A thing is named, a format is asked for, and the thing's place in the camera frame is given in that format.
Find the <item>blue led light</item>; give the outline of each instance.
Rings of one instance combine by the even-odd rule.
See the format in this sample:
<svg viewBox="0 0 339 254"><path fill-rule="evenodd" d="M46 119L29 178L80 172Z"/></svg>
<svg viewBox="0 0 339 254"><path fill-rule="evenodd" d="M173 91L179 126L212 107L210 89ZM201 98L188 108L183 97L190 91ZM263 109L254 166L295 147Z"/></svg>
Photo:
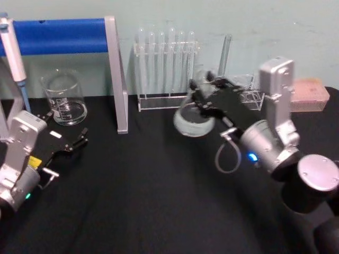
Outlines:
<svg viewBox="0 0 339 254"><path fill-rule="evenodd" d="M257 155L255 155L252 152L250 152L247 156L248 156L249 160L252 161L252 162L257 162L258 161Z"/></svg>

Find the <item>yellow warning label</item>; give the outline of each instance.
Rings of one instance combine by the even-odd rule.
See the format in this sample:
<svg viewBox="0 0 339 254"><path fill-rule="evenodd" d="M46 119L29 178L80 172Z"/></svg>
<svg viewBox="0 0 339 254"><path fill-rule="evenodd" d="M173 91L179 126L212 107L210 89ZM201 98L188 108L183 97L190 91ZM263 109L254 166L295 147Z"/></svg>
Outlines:
<svg viewBox="0 0 339 254"><path fill-rule="evenodd" d="M30 159L28 161L28 165L30 165L34 169L38 168L41 163L42 163L42 160L36 157L33 157L33 156L30 156Z"/></svg>

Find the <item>test tube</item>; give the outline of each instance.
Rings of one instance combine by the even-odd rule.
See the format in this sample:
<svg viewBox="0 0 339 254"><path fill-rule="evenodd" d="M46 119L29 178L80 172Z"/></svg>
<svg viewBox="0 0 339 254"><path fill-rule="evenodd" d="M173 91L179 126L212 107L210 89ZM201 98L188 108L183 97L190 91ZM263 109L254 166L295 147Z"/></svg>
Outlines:
<svg viewBox="0 0 339 254"><path fill-rule="evenodd" d="M168 51L166 61L166 88L173 92L173 54L174 54L175 29L170 28L168 32Z"/></svg>
<svg viewBox="0 0 339 254"><path fill-rule="evenodd" d="M189 33L188 43L189 43L189 55L187 67L187 84L189 83L190 79L193 78L194 46L195 46L194 32Z"/></svg>
<svg viewBox="0 0 339 254"><path fill-rule="evenodd" d="M140 58L139 58L139 64L140 64L140 79L141 79L141 87L142 87L142 93L145 95L145 98L147 98L147 91L146 91L146 85L147 85L147 74L146 74L146 59L145 59L145 30L143 28L140 28L138 31L138 40L139 40L139 49L140 49Z"/></svg>
<svg viewBox="0 0 339 254"><path fill-rule="evenodd" d="M154 90L154 75L155 75L155 66L154 66L154 49L155 49L155 35L154 32L149 33L148 39L148 91L149 89Z"/></svg>
<svg viewBox="0 0 339 254"><path fill-rule="evenodd" d="M227 34L224 38L224 44L222 45L222 52L221 52L221 58L220 58L220 65L218 70L218 76L224 77L226 74L226 64L227 64L227 58L229 53L229 47L231 45L232 41L232 35Z"/></svg>
<svg viewBox="0 0 339 254"><path fill-rule="evenodd" d="M159 52L158 52L158 82L157 86L160 88L158 91L163 92L164 87L164 48L165 48L165 33L160 32L158 36Z"/></svg>
<svg viewBox="0 0 339 254"><path fill-rule="evenodd" d="M182 72L182 51L184 48L184 39L185 34L183 31L180 31L178 35L178 47L175 58L175 85L178 86L179 92L182 92L181 72Z"/></svg>

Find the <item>white label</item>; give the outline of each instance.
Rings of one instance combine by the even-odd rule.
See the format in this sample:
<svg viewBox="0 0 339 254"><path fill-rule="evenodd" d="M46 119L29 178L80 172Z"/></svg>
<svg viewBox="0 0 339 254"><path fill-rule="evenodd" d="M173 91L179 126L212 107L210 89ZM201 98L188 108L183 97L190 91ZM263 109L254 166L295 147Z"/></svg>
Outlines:
<svg viewBox="0 0 339 254"><path fill-rule="evenodd" d="M60 138L62 137L61 134L59 134L59 133L57 133L57 132L55 132L55 131L51 131L49 134L53 135L54 137L56 137L56 138L58 138L58 139L60 139Z"/></svg>

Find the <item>cable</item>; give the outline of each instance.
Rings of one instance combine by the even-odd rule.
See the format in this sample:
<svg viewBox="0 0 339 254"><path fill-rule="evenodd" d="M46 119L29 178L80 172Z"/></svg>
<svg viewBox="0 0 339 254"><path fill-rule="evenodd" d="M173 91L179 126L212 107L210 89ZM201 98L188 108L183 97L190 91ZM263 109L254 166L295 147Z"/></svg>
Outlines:
<svg viewBox="0 0 339 254"><path fill-rule="evenodd" d="M230 171L224 171L220 164L219 164L219 157L220 157L220 154L221 154L221 151L223 150L223 148L225 147L225 143L222 143L221 146L219 147L217 153L216 153L216 157L215 157L215 164L216 164L216 168L221 172L221 173L224 173L224 174L231 174L231 173L234 173L235 171L237 171L237 169L239 168L240 166L240 163L242 161L242 154L240 152L240 149L239 147L232 141L232 139L227 139L228 143L231 144L231 146L234 148L234 150L236 151L237 153L237 158L238 158L238 161L237 161L237 164L236 166L234 167L234 169L230 170Z"/></svg>

